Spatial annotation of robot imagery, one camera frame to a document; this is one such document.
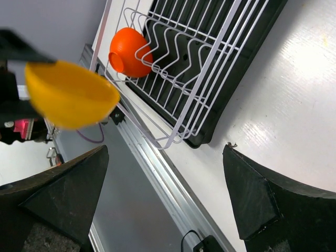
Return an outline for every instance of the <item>black drip tray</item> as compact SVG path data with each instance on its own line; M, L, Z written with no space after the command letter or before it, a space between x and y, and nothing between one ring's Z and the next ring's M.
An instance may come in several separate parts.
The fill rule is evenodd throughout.
M199 58L201 57L201 64L203 64L210 52L211 45L214 43L214 40L208 39L206 41L208 45L204 46L204 43L202 41L192 40L192 37L195 36L194 31L187 30L186 31L187 35L181 34L177 36L176 44L178 50L176 50L175 37L177 33L179 33L180 31L184 31L184 28L180 25L177 25L176 29L168 29L167 25L167 19L170 17L176 1L177 0L171 1L169 7L166 6L163 11L162 8L164 1L157 1L157 2L154 1L150 14L154 19L157 19L158 17L154 14L155 10L155 13L159 14L162 13L162 16L164 18L160 19L161 23L157 23L156 21L153 20L148 20L147 22L148 28L145 29L144 34L147 41L151 40L150 47L152 49L157 47L154 33L156 34L156 38L159 42L158 49L152 53L154 61L160 59L162 56L167 54L168 49L170 51L168 56L164 57L162 60L157 62L157 65L160 66L161 69L165 68L171 62L177 60L179 55L179 60L177 60L177 62L175 62L173 65L171 65L166 69L167 73L170 76L175 77L179 75L191 64L190 69L185 71L183 74L179 75L179 77L177 78L177 81L178 83L181 84L181 86L184 83L188 82L188 85L186 85L185 88L191 90L193 88L194 83L196 82L196 78L194 77L198 75L201 70ZM247 10L247 13L249 13L250 8L251 6L253 6L253 3L255 1L256 0L252 1L252 4L250 4ZM198 29L199 27L198 30L204 34L208 34L209 31L211 30L210 36L217 37L219 30L226 18L226 15L230 10L231 5L234 1L233 0L226 1L226 3L223 5L222 8L221 8L221 5L223 3L222 1L211 1L210 4L209 0L200 2L202 3L198 3L198 5L196 5L197 0L189 0L187 2L187 5L184 7L182 15L180 16L179 23L186 25L189 22L190 17L192 16L189 24L191 28ZM247 0L243 0L241 5L239 6L238 11L234 16L234 19L231 25L229 26L228 32L226 33L223 41L228 40L230 33L234 28L236 20L238 20L240 14L242 13L243 8L246 5L246 2ZM215 81L215 76L217 72L219 72L219 68L226 58L222 57L220 63L218 64L218 67L216 68L215 74L211 76L207 88L205 89L202 95L202 97L208 95L208 99L205 103L206 106L210 106L212 101L213 100L215 101L211 109L209 110L207 116L206 116L207 109L201 110L201 105L198 105L196 109L196 114L198 114L200 110L201 113L197 120L195 119L196 116L193 116L191 120L192 124L196 121L195 128L198 129L200 127L201 121L206 116L204 123L202 124L199 130L199 133L196 136L192 135L188 139L185 139L185 142L190 147L198 148L201 144L209 143L211 141L216 124L225 106L227 105L229 99L231 98L232 94L237 88L239 82L243 78L247 68L251 64L254 56L261 47L262 43L264 42L267 34L269 33L271 27L273 26L275 20L279 16L286 2L287 0L273 0L271 1L271 3L266 5L263 13L259 18L259 21L257 22L255 28L250 34L248 40L246 41L245 46L240 52L233 68L229 72L222 88L220 88L221 83L223 82L227 72L229 71L232 61L234 60L236 54L238 53L238 49L234 49L232 50L230 55L228 55L230 47L226 48L225 53L227 55L226 57L228 57L227 63L220 72L219 78ZM243 40L246 37L247 32L250 30L253 21L260 12L264 3L265 0L260 0L259 3L257 4L252 17L248 21L247 27L244 29L241 38L238 40L236 48L239 48L243 43ZM183 1L177 2L171 20L179 19L179 15L183 9L183 5L184 5ZM208 11L206 12L206 15L203 18L202 24L199 26L200 21L207 8ZM215 16L220 8L221 12L219 14L219 18L217 18L216 22L214 22ZM233 43L236 36L237 33L235 33L233 38L230 40L229 42L230 44ZM203 36L202 34L197 34L195 37L199 40L205 40L205 36ZM200 51L200 57L199 57L198 52L200 48L202 48L202 50ZM201 91L205 87L206 82L209 79L210 71L214 68L216 62L218 61L219 55L220 51L216 53L216 56L212 61L209 71L206 73L205 78L203 79L203 82L197 91L196 94L197 96L201 94ZM180 116L184 108L184 105L188 99L188 95L185 93L186 91L184 92L184 94L181 95L182 93L181 89L176 87L172 88L172 84L168 80L161 78L160 74L157 74L155 72L151 72L147 77L140 78L137 81L137 87L135 87L134 84L131 83L127 83L127 85L152 109L154 109L159 115L161 115L168 123L170 123L172 126L175 126L176 119ZM209 87L211 85L213 85L213 89L210 92ZM220 89L219 94L215 99L215 95L219 89ZM190 120L192 111L194 110L195 106L196 106L196 100L192 102L192 105L187 113L187 116L185 117L183 125L186 125L187 122Z

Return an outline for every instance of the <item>orange bowl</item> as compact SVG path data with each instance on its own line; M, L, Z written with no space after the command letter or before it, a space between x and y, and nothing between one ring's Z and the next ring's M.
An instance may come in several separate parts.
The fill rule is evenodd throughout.
M145 46L147 41L136 30L126 27L119 30L113 37L110 45L109 61L115 71L124 75L140 78L151 72L151 67L144 65L136 59L135 52ZM142 58L151 48L141 49L136 56ZM153 63L152 54L148 54L145 61Z

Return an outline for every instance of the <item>yellow bowl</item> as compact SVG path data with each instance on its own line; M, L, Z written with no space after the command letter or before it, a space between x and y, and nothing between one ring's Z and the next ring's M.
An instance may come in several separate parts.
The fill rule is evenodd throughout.
M101 121L120 100L119 92L106 79L61 60L55 64L29 62L25 77L33 107L64 129Z

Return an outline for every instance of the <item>cable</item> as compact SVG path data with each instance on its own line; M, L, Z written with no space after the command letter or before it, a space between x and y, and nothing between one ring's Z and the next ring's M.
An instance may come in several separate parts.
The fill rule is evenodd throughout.
M102 129L100 123L98 123L98 125L99 125L100 132L101 132L101 140L100 141L96 141L96 140L92 140L92 139L87 138L82 133L80 133L79 130L76 130L76 132L79 134L80 137L82 137L84 140L86 140L86 141L88 141L90 143L102 143L105 140L105 136L104 136L104 132L103 132L103 129Z
M197 235L197 237L198 237L198 238L200 239L200 241L202 242L202 239L200 238L200 236L198 235L198 233L197 233L195 230L190 230L190 231L188 231L188 233L186 233L186 234L183 236L183 238L182 238L182 240L181 240L181 252L184 251L184 248L183 248L184 238L185 238L188 234L190 234L190 233L194 233L195 235Z

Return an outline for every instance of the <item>dish rack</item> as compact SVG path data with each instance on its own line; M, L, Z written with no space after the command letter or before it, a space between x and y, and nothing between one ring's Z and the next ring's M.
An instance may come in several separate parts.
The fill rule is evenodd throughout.
M208 143L226 104L266 38L286 1L154 0L148 13L141 0L124 0L116 31L131 27L148 41L152 72L143 78L105 76L161 136L154 137L136 117L125 115L159 149L186 141ZM125 92L127 86L148 113Z

